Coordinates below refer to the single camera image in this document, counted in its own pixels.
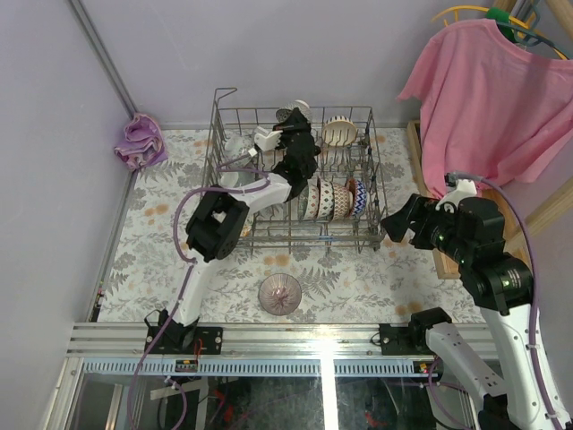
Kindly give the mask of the white bowl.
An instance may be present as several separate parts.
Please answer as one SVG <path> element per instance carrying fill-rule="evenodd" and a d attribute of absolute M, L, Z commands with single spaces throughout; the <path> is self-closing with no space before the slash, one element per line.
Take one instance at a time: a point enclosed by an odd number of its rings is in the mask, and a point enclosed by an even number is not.
<path fill-rule="evenodd" d="M 307 201 L 308 219 L 317 219 L 321 207 L 321 183 L 309 184 L 309 193 Z"/>
<path fill-rule="evenodd" d="M 319 188 L 319 210 L 317 218 L 331 221 L 334 216 L 335 207 L 334 185 L 330 181 L 319 178 L 317 186 Z"/>

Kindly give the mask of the green diamond patterned bowl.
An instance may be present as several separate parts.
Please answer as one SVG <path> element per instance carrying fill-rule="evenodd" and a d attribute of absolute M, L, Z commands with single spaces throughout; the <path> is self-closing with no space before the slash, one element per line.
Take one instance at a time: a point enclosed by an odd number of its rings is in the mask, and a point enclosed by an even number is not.
<path fill-rule="evenodd" d="M 308 201 L 308 193 L 309 193 L 309 185 L 307 185 L 305 187 L 305 189 L 301 192 L 299 198 L 298 198 L 298 219 L 301 221 L 304 220 L 313 220 L 313 219 L 308 219 L 307 216 L 307 201 Z"/>

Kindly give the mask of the blue zigzag bowl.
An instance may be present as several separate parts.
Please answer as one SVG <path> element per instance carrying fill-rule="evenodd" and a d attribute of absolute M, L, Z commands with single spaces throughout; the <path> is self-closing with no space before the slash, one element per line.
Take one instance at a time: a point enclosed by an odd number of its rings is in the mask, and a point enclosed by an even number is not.
<path fill-rule="evenodd" d="M 354 203 L 351 215 L 359 217 L 363 214 L 366 204 L 368 202 L 368 192 L 365 184 L 356 179 L 356 196 L 354 196 Z"/>

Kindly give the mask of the cream bowl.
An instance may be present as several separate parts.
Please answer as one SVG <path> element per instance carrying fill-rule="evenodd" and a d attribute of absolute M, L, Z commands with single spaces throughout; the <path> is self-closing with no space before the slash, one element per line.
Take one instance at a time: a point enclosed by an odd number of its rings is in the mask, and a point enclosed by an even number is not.
<path fill-rule="evenodd" d="M 355 124 L 346 116 L 333 116 L 322 127 L 322 140 L 330 147 L 346 147 L 357 135 Z"/>

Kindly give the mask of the red diamond patterned bowl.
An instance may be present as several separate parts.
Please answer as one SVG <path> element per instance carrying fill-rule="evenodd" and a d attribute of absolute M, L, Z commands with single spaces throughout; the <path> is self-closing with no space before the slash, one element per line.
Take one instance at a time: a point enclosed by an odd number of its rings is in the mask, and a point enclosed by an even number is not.
<path fill-rule="evenodd" d="M 353 196 L 356 196 L 356 180 L 354 177 L 347 179 L 346 188 Z"/>

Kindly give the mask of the purple striped bowl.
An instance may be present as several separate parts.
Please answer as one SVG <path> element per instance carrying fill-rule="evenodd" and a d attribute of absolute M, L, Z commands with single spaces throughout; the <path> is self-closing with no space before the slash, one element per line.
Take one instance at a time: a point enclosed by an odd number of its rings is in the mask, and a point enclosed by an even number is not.
<path fill-rule="evenodd" d="M 261 307 L 269 314 L 284 316 L 297 309 L 302 301 L 302 288 L 298 280 L 286 273 L 268 276 L 259 287 Z"/>

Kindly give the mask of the black patterned bowl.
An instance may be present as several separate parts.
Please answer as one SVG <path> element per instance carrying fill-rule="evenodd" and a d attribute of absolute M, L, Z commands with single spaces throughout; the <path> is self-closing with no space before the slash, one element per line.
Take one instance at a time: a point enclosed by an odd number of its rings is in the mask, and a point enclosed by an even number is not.
<path fill-rule="evenodd" d="M 296 108 L 299 109 L 299 111 L 306 118 L 308 123 L 312 122 L 312 110 L 310 106 L 304 100 L 300 99 L 292 101 L 286 104 L 285 106 L 279 108 L 275 113 L 277 121 L 279 123 L 283 123 L 284 121 L 286 121 Z"/>

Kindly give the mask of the brown lattice patterned bowl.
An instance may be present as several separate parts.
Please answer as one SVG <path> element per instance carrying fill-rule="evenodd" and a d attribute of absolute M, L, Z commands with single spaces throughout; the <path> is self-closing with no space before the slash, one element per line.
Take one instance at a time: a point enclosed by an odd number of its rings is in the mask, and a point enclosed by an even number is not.
<path fill-rule="evenodd" d="M 345 219 L 350 212 L 351 193 L 343 185 L 334 184 L 334 209 L 332 214 L 333 220 Z"/>

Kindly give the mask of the grey dotted bowl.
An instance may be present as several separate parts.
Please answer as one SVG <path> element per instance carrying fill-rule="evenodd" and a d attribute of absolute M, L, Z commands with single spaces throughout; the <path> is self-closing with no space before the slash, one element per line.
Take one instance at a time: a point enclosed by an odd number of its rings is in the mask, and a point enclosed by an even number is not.
<path fill-rule="evenodd" d="M 219 176 L 218 184 L 223 188 L 237 188 L 251 184 L 256 180 L 253 172 L 227 171 Z"/>

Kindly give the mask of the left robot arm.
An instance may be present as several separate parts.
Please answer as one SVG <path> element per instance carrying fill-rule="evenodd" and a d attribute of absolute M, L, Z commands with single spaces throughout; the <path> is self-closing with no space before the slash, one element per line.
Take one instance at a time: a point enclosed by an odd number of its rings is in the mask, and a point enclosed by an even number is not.
<path fill-rule="evenodd" d="M 202 297 L 218 262 L 226 259 L 241 238 L 251 215 L 298 197 L 318 168 L 321 149 L 311 123 L 299 107 L 285 121 L 265 133 L 256 133 L 240 156 L 219 166 L 220 173 L 246 172 L 259 153 L 282 150 L 283 158 L 270 172 L 256 170 L 260 179 L 241 187 L 211 186 L 189 192 L 176 211 L 173 236 L 176 251 L 189 264 L 166 331 L 165 342 L 176 353 L 194 347 L 192 328 L 200 318 Z"/>

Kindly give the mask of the pink t-shirt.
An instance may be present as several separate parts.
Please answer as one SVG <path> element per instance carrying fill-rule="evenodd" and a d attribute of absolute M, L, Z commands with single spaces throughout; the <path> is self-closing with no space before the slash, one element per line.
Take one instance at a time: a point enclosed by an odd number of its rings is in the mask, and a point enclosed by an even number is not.
<path fill-rule="evenodd" d="M 465 172 L 534 182 L 572 138 L 572 63 L 517 47 L 491 19 L 435 34 L 399 93 L 420 101 L 423 180 L 435 197 Z"/>

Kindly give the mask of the purple crumpled cloth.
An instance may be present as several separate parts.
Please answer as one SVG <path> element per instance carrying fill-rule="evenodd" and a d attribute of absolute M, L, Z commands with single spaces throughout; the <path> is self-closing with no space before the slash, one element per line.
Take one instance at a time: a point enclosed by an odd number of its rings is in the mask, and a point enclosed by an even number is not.
<path fill-rule="evenodd" d="M 124 128 L 124 138 L 114 154 L 130 171 L 148 168 L 168 159 L 160 127 L 151 116 L 135 113 Z"/>

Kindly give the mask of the teal clothes hanger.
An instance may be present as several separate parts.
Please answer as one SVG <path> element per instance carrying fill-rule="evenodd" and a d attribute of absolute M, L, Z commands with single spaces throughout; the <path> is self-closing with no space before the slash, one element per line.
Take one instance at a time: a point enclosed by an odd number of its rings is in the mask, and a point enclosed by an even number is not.
<path fill-rule="evenodd" d="M 559 57 L 568 59 L 566 54 L 545 36 L 512 22 L 508 12 L 492 7 L 485 13 L 484 17 L 496 21 L 498 29 L 509 42 L 523 47 L 535 47 L 543 44 L 552 49 Z"/>

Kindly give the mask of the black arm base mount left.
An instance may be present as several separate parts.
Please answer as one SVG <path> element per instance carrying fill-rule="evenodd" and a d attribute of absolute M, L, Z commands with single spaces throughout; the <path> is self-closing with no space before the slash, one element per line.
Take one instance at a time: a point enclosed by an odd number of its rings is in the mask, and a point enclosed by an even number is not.
<path fill-rule="evenodd" d="M 223 346 L 222 327 L 200 326 L 193 322 L 189 326 L 170 321 L 167 309 L 153 311 L 144 318 L 147 327 L 145 349 L 158 338 L 150 354 L 193 355 L 196 357 L 220 355 Z"/>

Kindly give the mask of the corner aluminium post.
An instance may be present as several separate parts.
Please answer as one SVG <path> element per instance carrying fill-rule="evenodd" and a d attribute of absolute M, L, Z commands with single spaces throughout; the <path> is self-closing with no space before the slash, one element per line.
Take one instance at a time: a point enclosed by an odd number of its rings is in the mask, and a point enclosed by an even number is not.
<path fill-rule="evenodd" d="M 74 19 L 77 21 L 82 34 L 97 58 L 98 63 L 104 71 L 126 114 L 132 117 L 136 113 L 137 107 L 86 6 L 81 0 L 66 0 L 65 2 L 72 12 Z"/>

